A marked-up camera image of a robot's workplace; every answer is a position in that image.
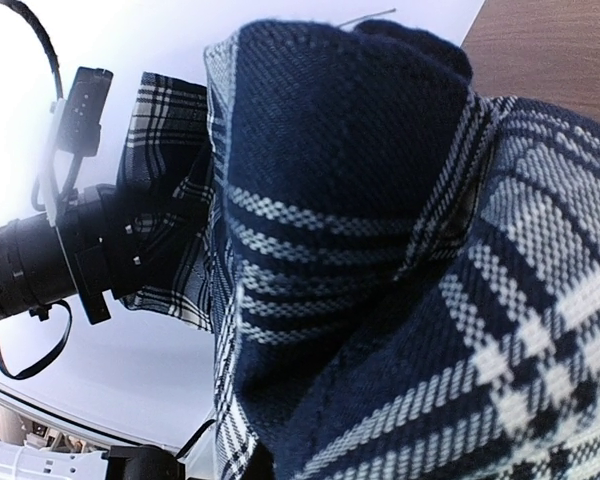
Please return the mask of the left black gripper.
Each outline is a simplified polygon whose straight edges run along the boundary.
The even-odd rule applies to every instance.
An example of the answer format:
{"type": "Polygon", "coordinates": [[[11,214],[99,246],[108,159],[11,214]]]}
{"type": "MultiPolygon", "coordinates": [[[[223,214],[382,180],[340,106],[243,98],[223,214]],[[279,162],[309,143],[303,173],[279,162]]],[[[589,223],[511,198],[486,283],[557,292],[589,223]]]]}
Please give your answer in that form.
{"type": "Polygon", "coordinates": [[[120,299],[140,290],[164,260],[198,232],[200,205],[156,199],[99,184],[74,193],[59,215],[59,240],[90,324],[111,318],[103,297],[120,299]],[[149,243],[134,230],[143,214],[170,214],[181,226],[149,243]]]}

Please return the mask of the black white plaid shirt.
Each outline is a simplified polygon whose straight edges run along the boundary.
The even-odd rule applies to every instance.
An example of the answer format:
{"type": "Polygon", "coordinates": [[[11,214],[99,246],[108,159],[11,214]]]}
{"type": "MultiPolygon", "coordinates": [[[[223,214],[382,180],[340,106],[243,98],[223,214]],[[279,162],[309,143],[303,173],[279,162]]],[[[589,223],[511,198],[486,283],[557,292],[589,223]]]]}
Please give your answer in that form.
{"type": "Polygon", "coordinates": [[[215,340],[218,479],[600,479],[600,124],[455,45],[264,20],[145,73],[123,305],[215,340]]]}

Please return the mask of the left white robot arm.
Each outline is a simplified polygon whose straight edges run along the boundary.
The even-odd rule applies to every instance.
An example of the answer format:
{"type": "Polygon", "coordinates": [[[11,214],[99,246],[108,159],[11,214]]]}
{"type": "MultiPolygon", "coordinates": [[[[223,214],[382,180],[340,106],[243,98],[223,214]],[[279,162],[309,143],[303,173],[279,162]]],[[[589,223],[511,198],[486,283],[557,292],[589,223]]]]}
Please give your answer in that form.
{"type": "MultiPolygon", "coordinates": [[[[0,227],[0,321],[23,312],[46,320],[54,307],[66,308],[72,295],[91,324],[110,319],[104,292],[121,297],[142,273],[130,226],[134,205],[101,185],[0,227]]],[[[8,369],[0,345],[0,372],[15,381],[29,379],[60,356],[68,339],[63,335],[19,372],[8,369]]],[[[0,441],[0,479],[187,479],[185,458],[194,444],[189,440],[176,454],[155,445],[58,453],[0,441]]]]}

